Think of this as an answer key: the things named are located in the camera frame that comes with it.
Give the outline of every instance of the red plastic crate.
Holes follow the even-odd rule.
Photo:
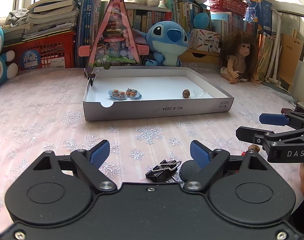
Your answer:
[[[240,0],[209,0],[212,12],[233,12],[244,17],[248,4]]]
[[[9,50],[16,53],[12,63],[18,65],[19,71],[48,67],[73,68],[74,40],[75,32],[70,31],[10,45],[4,47],[2,53]]]

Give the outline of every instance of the plush toy eye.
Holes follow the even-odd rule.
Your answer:
[[[161,26],[157,26],[154,30],[153,30],[153,33],[157,36],[161,36],[162,34],[162,28]]]

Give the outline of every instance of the gray cloth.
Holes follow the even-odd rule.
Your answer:
[[[29,16],[30,11],[28,9],[18,9],[12,12],[9,12],[9,15],[6,19],[6,25],[18,26],[22,24],[26,24],[26,20]]]

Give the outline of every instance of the blue gripper pad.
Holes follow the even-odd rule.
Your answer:
[[[259,121],[262,124],[285,126],[290,120],[284,114],[261,114]]]
[[[110,155],[110,143],[107,140],[101,141],[89,151],[92,150],[90,163],[95,167],[100,168]]]
[[[191,157],[195,162],[198,164],[198,166],[202,169],[204,168],[207,164],[210,163],[211,158],[208,153],[208,149],[201,144],[200,142],[195,142],[192,141],[190,144],[190,153]]]

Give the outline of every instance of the screw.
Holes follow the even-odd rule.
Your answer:
[[[148,192],[154,192],[154,191],[156,191],[156,188],[154,188],[154,187],[148,187],[147,191]]]
[[[100,189],[112,189],[113,188],[113,183],[111,181],[103,181],[99,184]]]
[[[18,240],[25,240],[25,233],[17,231],[15,232],[14,237]]]
[[[202,187],[202,184],[199,183],[198,181],[190,181],[186,184],[186,187],[190,190],[197,190]]]
[[[284,231],[279,232],[276,236],[277,240],[285,240],[286,238],[287,238],[287,233]]]

